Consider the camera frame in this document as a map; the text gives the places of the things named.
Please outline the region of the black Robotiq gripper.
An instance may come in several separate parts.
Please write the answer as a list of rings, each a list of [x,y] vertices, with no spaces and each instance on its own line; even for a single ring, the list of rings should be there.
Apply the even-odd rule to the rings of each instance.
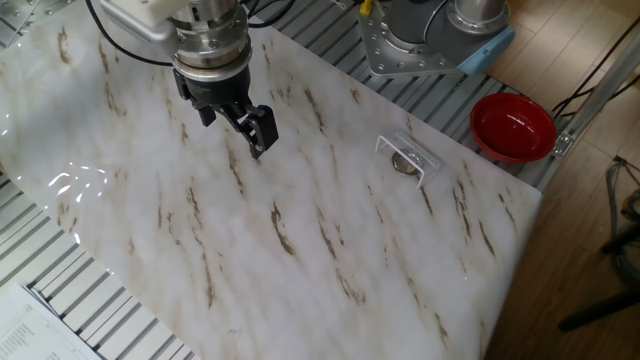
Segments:
[[[279,139],[273,110],[266,105],[256,107],[250,100],[249,67],[230,78],[213,82],[190,79],[176,69],[172,72],[180,96],[191,100],[203,126],[209,127],[216,120],[216,110],[248,142],[253,159],[258,159]]]

